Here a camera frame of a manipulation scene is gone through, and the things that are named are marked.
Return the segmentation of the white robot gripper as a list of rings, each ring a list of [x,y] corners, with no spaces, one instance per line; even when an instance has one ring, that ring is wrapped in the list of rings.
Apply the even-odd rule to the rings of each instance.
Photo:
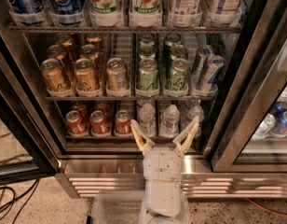
[[[137,147],[143,153],[145,191],[140,217],[176,217],[181,211],[181,178],[183,156],[198,132],[199,116],[193,117],[174,139],[175,149],[153,148],[156,144],[132,119],[130,127]]]

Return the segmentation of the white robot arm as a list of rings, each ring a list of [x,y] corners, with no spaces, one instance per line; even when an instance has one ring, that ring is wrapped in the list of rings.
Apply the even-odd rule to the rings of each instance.
[[[181,192],[184,155],[198,132],[199,116],[172,140],[173,147],[156,145],[134,119],[130,127],[143,153],[145,191],[139,224],[183,224],[177,216],[184,199]]]

